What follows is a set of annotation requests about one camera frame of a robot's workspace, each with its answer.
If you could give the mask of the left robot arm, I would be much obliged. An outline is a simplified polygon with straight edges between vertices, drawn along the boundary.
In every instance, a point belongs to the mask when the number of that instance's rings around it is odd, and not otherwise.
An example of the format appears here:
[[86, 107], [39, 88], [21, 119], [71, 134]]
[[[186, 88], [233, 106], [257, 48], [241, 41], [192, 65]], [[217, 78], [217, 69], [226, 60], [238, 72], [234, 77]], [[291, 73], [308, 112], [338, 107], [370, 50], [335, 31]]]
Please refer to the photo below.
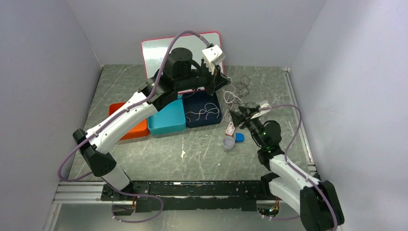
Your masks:
[[119, 199], [129, 199], [133, 186], [109, 153], [112, 147], [138, 123], [177, 100], [179, 92], [204, 88], [207, 94], [212, 95], [230, 84], [220, 67], [225, 59], [222, 49], [211, 44], [203, 49], [202, 54], [198, 64], [186, 48], [167, 51], [155, 76], [141, 84], [124, 105], [95, 127], [87, 131], [78, 129], [73, 133], [92, 174], [109, 183]]

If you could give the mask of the light blue tray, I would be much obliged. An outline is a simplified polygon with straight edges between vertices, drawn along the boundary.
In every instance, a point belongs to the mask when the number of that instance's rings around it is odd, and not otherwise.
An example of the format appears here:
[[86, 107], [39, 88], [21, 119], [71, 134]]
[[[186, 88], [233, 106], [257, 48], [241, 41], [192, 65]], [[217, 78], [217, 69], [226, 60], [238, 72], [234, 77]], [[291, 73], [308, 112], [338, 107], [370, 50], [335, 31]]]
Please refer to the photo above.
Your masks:
[[178, 95], [175, 101], [148, 117], [147, 122], [152, 135], [183, 131], [186, 128], [186, 118], [181, 96]]

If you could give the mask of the orange tray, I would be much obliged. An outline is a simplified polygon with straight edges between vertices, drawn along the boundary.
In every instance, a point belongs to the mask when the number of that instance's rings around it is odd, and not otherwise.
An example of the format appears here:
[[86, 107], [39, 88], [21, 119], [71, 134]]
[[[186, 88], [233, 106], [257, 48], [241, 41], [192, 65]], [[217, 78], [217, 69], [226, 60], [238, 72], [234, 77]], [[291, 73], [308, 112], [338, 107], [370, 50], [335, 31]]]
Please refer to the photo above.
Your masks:
[[[124, 104], [125, 102], [111, 104], [109, 106], [109, 116], [116, 112], [118, 109], [120, 109], [120, 107], [122, 107]], [[124, 141], [140, 137], [146, 137], [149, 134], [150, 131], [148, 129], [148, 121], [147, 119], [144, 119], [143, 121], [138, 123], [134, 128], [132, 128], [129, 132], [127, 132], [120, 140]]]

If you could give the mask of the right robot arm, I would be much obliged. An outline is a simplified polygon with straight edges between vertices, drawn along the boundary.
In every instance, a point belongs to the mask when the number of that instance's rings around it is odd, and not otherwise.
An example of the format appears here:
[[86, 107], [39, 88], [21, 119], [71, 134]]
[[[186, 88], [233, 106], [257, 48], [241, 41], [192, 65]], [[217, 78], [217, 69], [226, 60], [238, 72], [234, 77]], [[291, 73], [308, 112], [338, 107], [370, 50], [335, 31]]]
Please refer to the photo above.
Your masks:
[[236, 128], [248, 129], [259, 147], [257, 157], [270, 171], [262, 177], [260, 194], [265, 199], [274, 196], [297, 212], [307, 231], [336, 231], [344, 224], [344, 214], [335, 186], [321, 181], [298, 167], [281, 149], [281, 126], [275, 120], [261, 122], [260, 117], [272, 109], [268, 103], [255, 107], [239, 106], [230, 110]]

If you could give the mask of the navy blue tray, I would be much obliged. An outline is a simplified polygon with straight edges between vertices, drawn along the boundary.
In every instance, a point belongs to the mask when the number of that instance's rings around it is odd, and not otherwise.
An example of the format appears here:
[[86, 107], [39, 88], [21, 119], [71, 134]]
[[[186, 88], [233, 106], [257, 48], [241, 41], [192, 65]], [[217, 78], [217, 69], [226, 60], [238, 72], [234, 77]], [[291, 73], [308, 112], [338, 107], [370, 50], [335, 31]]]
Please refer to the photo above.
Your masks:
[[219, 124], [222, 112], [216, 94], [208, 95], [205, 91], [196, 91], [182, 95], [186, 127], [198, 128]]

